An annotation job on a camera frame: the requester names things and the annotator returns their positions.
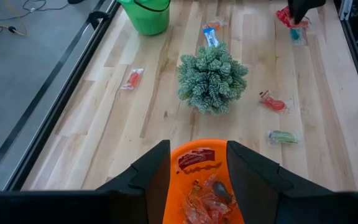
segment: wooden tabletop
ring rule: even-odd
[[[358,76],[331,1],[307,16],[306,46],[292,45],[275,17],[286,1],[172,1],[170,26],[139,35],[120,8],[49,137],[23,189],[95,189],[163,139],[171,148],[200,138],[239,143],[332,190],[358,190]],[[201,26],[216,16],[249,86],[227,115],[200,114],[177,97],[183,54],[206,45]],[[131,68],[139,86],[120,87]],[[258,103],[272,90],[288,114]],[[301,143],[269,146],[267,133],[298,133]]]

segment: concrete floor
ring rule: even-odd
[[[26,13],[22,9],[25,0],[9,2],[19,15]],[[61,7],[66,3],[66,1],[47,0],[44,8]],[[60,11],[35,11],[23,18],[28,32],[27,37],[12,34],[7,30],[0,33],[0,147],[52,70],[56,69],[57,63],[97,3],[99,0],[85,0]],[[111,0],[103,1],[103,7],[107,8],[109,3]],[[39,2],[30,0],[26,7],[32,8],[39,5]],[[7,9],[4,1],[0,0],[0,19],[14,16]],[[0,24],[15,26],[20,32],[23,31],[18,19],[0,21]],[[67,63],[50,85],[50,89],[45,93],[24,128],[21,129],[8,154],[4,156],[4,161],[11,160],[4,166],[0,164],[0,168],[3,167],[0,173],[6,175],[6,178],[10,177],[16,168],[92,34],[93,29],[90,26],[83,31],[79,43],[67,58]]]

